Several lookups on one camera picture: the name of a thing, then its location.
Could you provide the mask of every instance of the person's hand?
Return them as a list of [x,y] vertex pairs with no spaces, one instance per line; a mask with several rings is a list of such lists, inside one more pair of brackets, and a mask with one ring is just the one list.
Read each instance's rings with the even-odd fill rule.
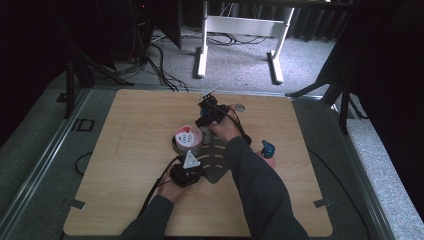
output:
[[187,189],[190,187],[182,188],[172,181],[169,173],[173,167],[174,165],[172,165],[168,169],[168,172],[165,176],[163,176],[162,180],[160,181],[158,195],[169,199],[175,204],[178,199],[180,199],[180,197],[184,194],[184,192],[187,191]]
[[[233,104],[230,107],[231,109],[228,110],[228,115],[238,122],[238,118],[234,114],[236,105]],[[229,142],[231,139],[241,136],[239,129],[228,116],[225,116],[220,124],[211,124],[208,128],[225,142]]]

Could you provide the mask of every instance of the person's left hand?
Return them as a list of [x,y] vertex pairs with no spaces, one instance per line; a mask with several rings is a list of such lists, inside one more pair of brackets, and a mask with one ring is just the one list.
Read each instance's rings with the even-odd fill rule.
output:
[[172,181],[169,173],[173,167],[174,165],[172,165],[172,167],[168,169],[168,172],[165,174],[165,176],[163,176],[162,180],[160,181],[158,195],[169,199],[175,204],[181,198],[184,192],[190,188],[190,186],[182,188]]

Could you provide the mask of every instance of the white metal stand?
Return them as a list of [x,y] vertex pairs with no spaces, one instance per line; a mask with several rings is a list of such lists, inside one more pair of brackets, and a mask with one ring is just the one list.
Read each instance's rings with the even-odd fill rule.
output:
[[290,21],[293,16],[294,8],[290,9],[290,14],[283,21],[270,21],[234,17],[208,16],[209,2],[203,2],[203,22],[202,22],[202,47],[199,57],[199,69],[197,75],[201,78],[206,76],[206,60],[208,55],[208,46],[206,45],[208,32],[219,32],[228,34],[253,35],[261,37],[278,38],[275,50],[270,51],[269,61],[273,66],[275,80],[283,83],[283,73],[280,66],[280,53],[284,39],[289,29]]

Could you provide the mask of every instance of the round container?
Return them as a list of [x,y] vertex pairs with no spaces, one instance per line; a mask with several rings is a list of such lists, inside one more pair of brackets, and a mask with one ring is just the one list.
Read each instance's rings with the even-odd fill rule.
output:
[[200,150],[202,138],[202,131],[198,127],[192,125],[184,125],[175,133],[175,143],[178,149],[183,152],[191,150],[193,154],[195,154],[197,150]]

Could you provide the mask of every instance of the long sleeve shirt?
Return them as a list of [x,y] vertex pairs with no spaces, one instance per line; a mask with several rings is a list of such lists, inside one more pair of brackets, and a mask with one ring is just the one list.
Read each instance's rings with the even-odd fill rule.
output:
[[[283,181],[243,138],[236,137],[228,142],[224,159],[239,191],[252,239],[309,239],[293,215]],[[154,197],[120,239],[163,239],[172,209],[170,200]]]

